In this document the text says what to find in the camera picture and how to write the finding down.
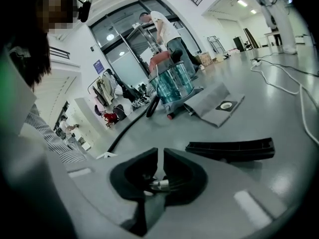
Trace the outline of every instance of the gray floor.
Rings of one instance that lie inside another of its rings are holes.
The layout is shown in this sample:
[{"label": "gray floor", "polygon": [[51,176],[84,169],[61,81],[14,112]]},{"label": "gray floor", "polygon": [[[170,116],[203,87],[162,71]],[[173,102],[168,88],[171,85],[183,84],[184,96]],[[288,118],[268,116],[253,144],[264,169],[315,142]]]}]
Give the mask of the gray floor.
[{"label": "gray floor", "polygon": [[[274,54],[264,58],[273,63],[298,67],[316,74],[318,60],[310,47],[298,46],[298,55]],[[318,164],[319,148],[305,133],[302,123],[300,96],[292,96],[266,85],[262,76],[250,71],[250,59],[280,52],[276,48],[261,48],[234,54],[224,62],[198,72],[195,86],[224,82],[230,92],[243,93],[245,99],[233,116],[221,127],[214,126],[188,113],[180,113],[168,120],[164,111],[153,117],[141,118],[121,139],[116,154],[141,153],[152,147],[184,150],[190,141],[247,141],[272,137],[276,155],[256,162],[233,163],[253,179],[272,189],[287,204],[296,204],[305,193]],[[298,86],[276,67],[263,63],[270,82],[297,91]],[[319,78],[287,69],[308,88],[319,104]],[[306,120],[310,131],[319,137],[319,117],[315,106],[305,96]],[[119,132],[142,110],[108,130],[104,139],[92,149],[103,153]]]}]

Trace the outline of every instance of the striped clothing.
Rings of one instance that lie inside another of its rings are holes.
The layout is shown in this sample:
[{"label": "striped clothing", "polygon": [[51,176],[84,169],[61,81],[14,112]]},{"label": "striped clothing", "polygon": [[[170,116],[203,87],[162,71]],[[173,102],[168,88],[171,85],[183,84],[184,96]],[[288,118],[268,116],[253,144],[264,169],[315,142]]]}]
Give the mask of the striped clothing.
[{"label": "striped clothing", "polygon": [[35,104],[32,106],[25,123],[36,128],[43,135],[49,149],[58,153],[62,163],[86,161],[85,156],[81,152],[69,149],[62,139],[53,132],[49,125],[40,117],[38,108]]}]

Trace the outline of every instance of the black hose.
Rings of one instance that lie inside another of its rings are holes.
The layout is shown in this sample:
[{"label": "black hose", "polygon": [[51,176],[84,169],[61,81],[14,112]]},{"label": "black hose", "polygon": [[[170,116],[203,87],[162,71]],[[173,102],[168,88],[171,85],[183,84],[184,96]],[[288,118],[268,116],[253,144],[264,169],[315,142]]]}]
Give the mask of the black hose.
[{"label": "black hose", "polygon": [[145,111],[143,111],[135,120],[133,120],[130,124],[128,124],[123,131],[118,135],[118,137],[116,137],[116,139],[114,140],[114,142],[112,143],[112,145],[110,146],[110,148],[108,149],[108,152],[112,153],[112,151],[115,149],[116,145],[119,143],[119,141],[121,140],[121,138],[123,137],[123,135],[127,132],[127,130],[130,129],[131,126],[134,125],[135,122],[137,122],[141,117],[144,116],[144,114],[146,114],[146,117],[150,117],[153,115],[156,107],[158,106],[160,101],[159,97],[154,97],[154,99],[152,100],[152,102],[150,103],[150,105],[145,109]]},{"label": "black hose", "polygon": [[121,140],[122,136],[126,133],[126,131],[129,130],[130,127],[133,126],[134,123],[137,122],[141,117],[143,117],[143,115],[146,113],[147,110],[148,108],[145,109],[145,111],[143,111],[135,120],[133,120],[130,124],[128,124],[125,129],[123,129],[123,131],[118,135],[118,137],[112,143],[111,147],[108,149],[108,152],[112,153],[112,151],[115,149],[116,145]]},{"label": "black hose", "polygon": [[151,117],[158,106],[160,101],[160,98],[158,96],[155,96],[153,100],[151,101],[149,107],[147,108],[146,117]]}]

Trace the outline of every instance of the backpack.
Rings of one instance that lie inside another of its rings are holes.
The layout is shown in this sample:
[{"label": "backpack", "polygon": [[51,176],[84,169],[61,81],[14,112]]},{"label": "backpack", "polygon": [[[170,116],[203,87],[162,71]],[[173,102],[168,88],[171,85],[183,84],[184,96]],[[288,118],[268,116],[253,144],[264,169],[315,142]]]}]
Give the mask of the backpack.
[{"label": "backpack", "polygon": [[120,120],[124,120],[126,118],[123,105],[114,106],[113,112],[119,117]]},{"label": "backpack", "polygon": [[97,105],[94,106],[94,111],[95,111],[97,116],[102,116],[102,114],[100,113]]},{"label": "backpack", "polygon": [[103,116],[104,116],[104,120],[108,121],[109,123],[116,123],[119,121],[116,114],[103,114]]}]

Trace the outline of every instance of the black squeegee attachment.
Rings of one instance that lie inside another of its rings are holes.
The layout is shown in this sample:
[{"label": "black squeegee attachment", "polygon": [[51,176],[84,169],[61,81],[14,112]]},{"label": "black squeegee attachment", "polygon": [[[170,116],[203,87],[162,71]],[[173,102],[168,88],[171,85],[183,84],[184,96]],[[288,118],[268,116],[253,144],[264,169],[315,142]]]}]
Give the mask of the black squeegee attachment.
[{"label": "black squeegee attachment", "polygon": [[271,138],[240,142],[190,142],[185,150],[211,159],[226,159],[228,162],[261,160],[275,155]]}]

